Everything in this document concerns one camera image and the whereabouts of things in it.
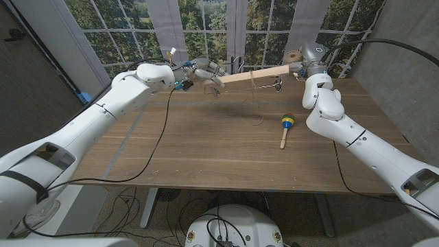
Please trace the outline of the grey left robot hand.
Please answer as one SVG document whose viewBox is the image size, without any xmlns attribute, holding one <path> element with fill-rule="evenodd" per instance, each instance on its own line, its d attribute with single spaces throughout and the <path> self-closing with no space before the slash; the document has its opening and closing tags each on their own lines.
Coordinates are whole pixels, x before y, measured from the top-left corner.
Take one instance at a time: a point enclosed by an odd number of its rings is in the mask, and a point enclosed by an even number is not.
<svg viewBox="0 0 439 247">
<path fill-rule="evenodd" d="M 186 62 L 183 68 L 189 73 L 189 78 L 194 79 L 196 82 L 209 81 L 221 88 L 225 87 L 225 83 L 220 78 L 228 75 L 228 73 L 208 58 L 193 59 Z"/>
</svg>

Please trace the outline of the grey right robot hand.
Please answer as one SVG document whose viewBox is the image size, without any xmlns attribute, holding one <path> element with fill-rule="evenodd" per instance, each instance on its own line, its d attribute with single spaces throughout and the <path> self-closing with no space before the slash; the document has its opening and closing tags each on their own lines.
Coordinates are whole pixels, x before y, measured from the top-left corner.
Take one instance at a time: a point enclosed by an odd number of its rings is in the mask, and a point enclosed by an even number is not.
<svg viewBox="0 0 439 247">
<path fill-rule="evenodd" d="M 287 55 L 292 61 L 288 63 L 290 73 L 304 72 L 303 77 L 310 77 L 318 73 L 327 72 L 328 67 L 322 62 L 328 48 L 318 43 L 305 43 L 299 50 Z"/>
</svg>

